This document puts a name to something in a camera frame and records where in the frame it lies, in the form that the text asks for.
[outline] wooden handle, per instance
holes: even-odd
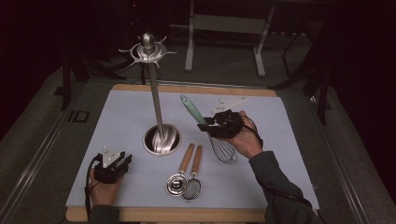
[[[180,169],[178,169],[179,173],[183,174],[186,171],[187,166],[189,165],[191,159],[192,152],[194,151],[194,147],[195,144],[190,143],[189,147],[186,150],[186,154],[184,154],[184,158],[183,161],[181,162]]]
[[[197,151],[195,152],[194,163],[192,164],[192,170],[191,170],[192,175],[198,175],[201,156],[202,156],[202,146],[199,145]]]

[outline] paper sheet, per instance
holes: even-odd
[[[234,99],[231,95],[187,95],[204,117],[213,117],[211,110],[219,99]],[[136,207],[193,207],[193,208],[265,208],[262,189],[251,171],[248,160],[238,155],[238,162],[218,161],[206,133],[180,102],[179,93],[160,93],[163,123],[170,123],[181,131],[179,149],[165,157],[149,154],[143,146],[145,131],[156,125],[150,91],[111,91],[97,123],[76,181],[66,206],[84,205],[84,185],[88,165],[102,152],[104,146],[133,154],[130,170],[125,175],[116,206]],[[232,109],[245,110],[258,126],[263,148],[275,152],[279,165],[291,182],[299,186],[314,209],[318,200],[305,169],[300,150],[294,138],[285,107],[278,97],[247,96],[247,100]],[[202,145],[203,157],[199,174],[201,194],[188,203],[182,196],[171,196],[165,191],[169,176],[178,172],[188,145]],[[190,175],[192,160],[187,169]]]

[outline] chair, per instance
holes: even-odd
[[[326,98],[327,89],[330,73],[335,64],[335,52],[331,50],[329,46],[329,39],[327,38],[327,33],[331,30],[329,27],[326,29],[324,27],[324,22],[321,21],[310,21],[302,25],[302,31],[306,34],[308,39],[312,42],[312,47],[305,56],[303,62],[299,67],[290,74],[289,68],[287,66],[286,52],[290,49],[291,45],[294,43],[298,36],[295,36],[288,47],[283,53],[283,61],[290,78],[284,82],[281,82],[275,86],[269,86],[269,90],[281,90],[288,87],[289,85],[302,80],[303,78],[308,78],[304,85],[303,92],[307,96],[313,96],[318,88],[320,88],[320,96],[318,100],[318,116],[323,124],[325,121],[325,109],[326,109]]]
[[[322,21],[308,21],[302,24],[301,32],[306,35],[306,37],[309,39],[311,43],[314,43],[315,40],[318,38],[322,26],[323,26]],[[290,41],[290,43],[288,44],[288,46],[286,47],[285,51],[282,54],[282,61],[283,64],[285,64],[286,73],[288,74],[288,76],[290,76],[290,70],[288,67],[288,62],[286,60],[286,53],[293,45],[294,41],[297,39],[298,36],[300,36],[300,34],[296,34],[294,36],[294,38]]]

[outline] cable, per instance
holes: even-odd
[[[323,215],[320,212],[320,209],[318,209],[318,217],[320,218],[320,220],[323,222],[323,224],[327,224],[326,220],[324,219]]]
[[[260,138],[260,136],[259,136],[259,134],[258,134],[257,126],[256,126],[256,124],[254,123],[254,121],[253,121],[252,119],[248,118],[247,116],[241,116],[241,117],[250,120],[250,122],[253,124],[255,130],[252,129],[252,128],[250,128],[250,127],[248,127],[246,124],[244,124],[244,128],[246,128],[246,129],[250,130],[251,132],[253,132],[254,135],[256,135],[256,137],[259,139],[260,144],[263,145],[263,141],[262,141],[262,139]],[[267,191],[269,191],[269,192],[271,192],[271,193],[273,193],[273,194],[275,194],[275,195],[277,195],[277,196],[280,196],[280,197],[283,197],[283,198],[286,198],[286,199],[290,199],[290,200],[294,200],[295,202],[303,203],[303,204],[307,205],[308,207],[310,207],[310,208],[312,209],[312,204],[311,204],[311,202],[309,202],[309,201],[308,201],[307,199],[305,199],[304,197],[297,196],[297,195],[292,195],[292,194],[288,194],[288,193],[285,193],[285,192],[283,192],[283,191],[279,191],[279,190],[277,190],[277,189],[271,189],[271,188],[269,188],[268,186],[266,186],[266,185],[263,184],[263,183],[260,183],[260,185],[261,185],[265,190],[267,190]]]
[[[96,187],[96,185],[99,184],[99,182],[98,182],[95,186],[93,186],[93,187],[90,189],[90,174],[91,174],[91,169],[92,169],[93,163],[96,162],[96,161],[100,161],[101,159],[102,159],[102,155],[101,155],[101,154],[96,155],[96,156],[92,159],[90,165],[88,166],[87,178],[86,178],[86,180],[85,180],[85,188],[84,188],[84,191],[85,191],[85,210],[87,211],[87,217],[88,217],[88,218],[90,217],[90,214],[91,214],[91,194],[90,194],[90,193],[91,193],[91,190],[92,190],[94,187]]]

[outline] sleeve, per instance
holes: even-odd
[[[120,211],[110,205],[96,205],[92,208],[89,224],[119,224]]]
[[[273,151],[265,151],[249,161],[257,181],[263,187],[303,197],[303,192],[283,174]],[[310,207],[262,188],[268,206],[265,221],[269,224],[322,223]]]

